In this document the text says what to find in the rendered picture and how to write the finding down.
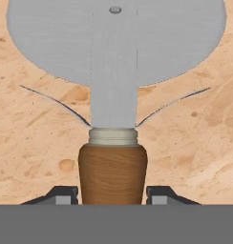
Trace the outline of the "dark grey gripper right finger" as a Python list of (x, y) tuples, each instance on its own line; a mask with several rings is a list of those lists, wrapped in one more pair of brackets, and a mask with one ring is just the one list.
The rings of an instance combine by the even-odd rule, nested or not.
[(147, 205), (198, 205), (198, 202), (177, 195), (170, 186), (148, 186), (146, 196)]

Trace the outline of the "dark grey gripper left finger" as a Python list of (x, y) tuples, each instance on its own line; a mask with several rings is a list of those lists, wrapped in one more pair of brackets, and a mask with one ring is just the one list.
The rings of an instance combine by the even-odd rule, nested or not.
[(31, 199), (26, 204), (77, 205), (77, 186), (54, 186), (45, 195)]

